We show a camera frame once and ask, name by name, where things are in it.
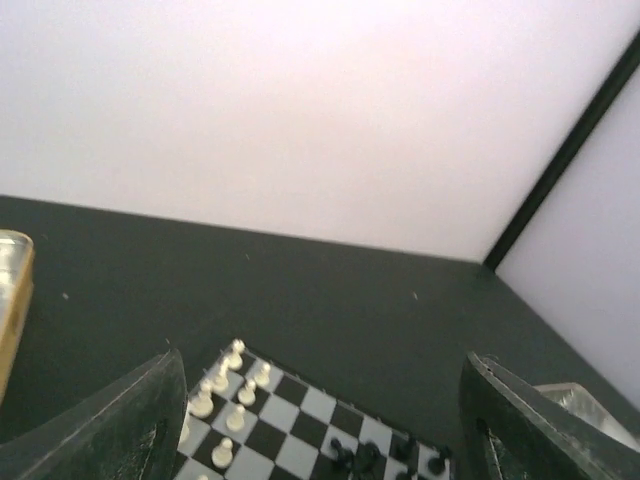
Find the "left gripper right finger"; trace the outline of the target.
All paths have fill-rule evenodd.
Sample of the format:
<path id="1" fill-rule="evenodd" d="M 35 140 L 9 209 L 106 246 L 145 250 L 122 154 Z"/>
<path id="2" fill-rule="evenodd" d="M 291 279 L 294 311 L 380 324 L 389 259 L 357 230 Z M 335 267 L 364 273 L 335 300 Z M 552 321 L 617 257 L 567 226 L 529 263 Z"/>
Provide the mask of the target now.
<path id="1" fill-rule="evenodd" d="M 467 355 L 460 419 L 478 479 L 636 479 L 639 451 L 572 415 L 493 359 Z"/>

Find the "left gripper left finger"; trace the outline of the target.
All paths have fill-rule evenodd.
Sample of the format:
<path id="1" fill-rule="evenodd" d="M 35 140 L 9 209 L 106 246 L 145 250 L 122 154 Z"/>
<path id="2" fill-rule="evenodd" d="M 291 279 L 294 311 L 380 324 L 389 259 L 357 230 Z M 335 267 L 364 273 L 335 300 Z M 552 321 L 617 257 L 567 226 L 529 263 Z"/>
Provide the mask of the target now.
<path id="1" fill-rule="evenodd" d="M 186 413 L 183 359 L 159 354 L 1 445 L 3 479 L 169 479 Z"/>

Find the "pink metal tin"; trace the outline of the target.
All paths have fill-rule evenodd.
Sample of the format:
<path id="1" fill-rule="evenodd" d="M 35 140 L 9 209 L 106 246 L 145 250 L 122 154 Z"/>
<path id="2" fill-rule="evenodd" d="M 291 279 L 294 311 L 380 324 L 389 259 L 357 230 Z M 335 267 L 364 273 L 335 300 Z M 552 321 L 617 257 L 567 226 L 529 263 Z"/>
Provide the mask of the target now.
<path id="1" fill-rule="evenodd" d="M 586 388 L 578 383 L 538 385 L 536 389 L 617 442 L 639 451 L 639 439 L 627 430 Z"/>

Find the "black white chess board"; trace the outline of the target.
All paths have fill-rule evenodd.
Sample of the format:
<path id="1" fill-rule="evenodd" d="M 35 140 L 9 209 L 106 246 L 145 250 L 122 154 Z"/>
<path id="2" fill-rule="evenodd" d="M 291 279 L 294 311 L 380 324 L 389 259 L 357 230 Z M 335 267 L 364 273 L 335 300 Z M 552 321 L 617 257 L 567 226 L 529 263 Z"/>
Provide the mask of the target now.
<path id="1" fill-rule="evenodd" d="M 203 381 L 211 383 L 221 363 L 228 363 L 231 345 L 221 350 L 213 363 L 201 368 L 189 400 Z M 332 469 L 329 441 L 333 436 L 350 448 L 373 440 L 384 454 L 392 437 L 409 434 L 425 447 L 444 447 L 340 399 L 254 350 L 245 347 L 242 357 L 238 371 L 228 370 L 228 389 L 220 394 L 212 391 L 212 413 L 206 418 L 191 413 L 187 417 L 190 434 L 177 447 L 172 478 L 347 479 L 344 472 Z M 255 403 L 245 407 L 244 428 L 231 432 L 225 420 L 240 404 L 237 393 L 263 362 L 271 364 L 270 383 L 265 389 L 257 386 Z M 233 441 L 234 457 L 227 469 L 218 469 L 212 464 L 211 452 L 224 437 Z"/>

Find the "pile of black chess pieces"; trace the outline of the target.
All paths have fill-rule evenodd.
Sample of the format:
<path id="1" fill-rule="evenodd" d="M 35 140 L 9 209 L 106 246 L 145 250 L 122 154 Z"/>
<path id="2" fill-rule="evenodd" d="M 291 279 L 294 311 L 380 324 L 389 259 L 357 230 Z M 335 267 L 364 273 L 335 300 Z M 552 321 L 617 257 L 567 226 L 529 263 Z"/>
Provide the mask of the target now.
<path id="1" fill-rule="evenodd" d="M 347 479 L 386 479 L 381 468 L 397 463 L 393 479 L 443 479 L 450 475 L 452 451 L 425 447 L 414 435 L 392 437 L 386 454 L 373 440 L 367 440 L 357 448 L 350 448 L 338 437 L 331 437 L 329 449 L 332 469 L 344 472 Z"/>

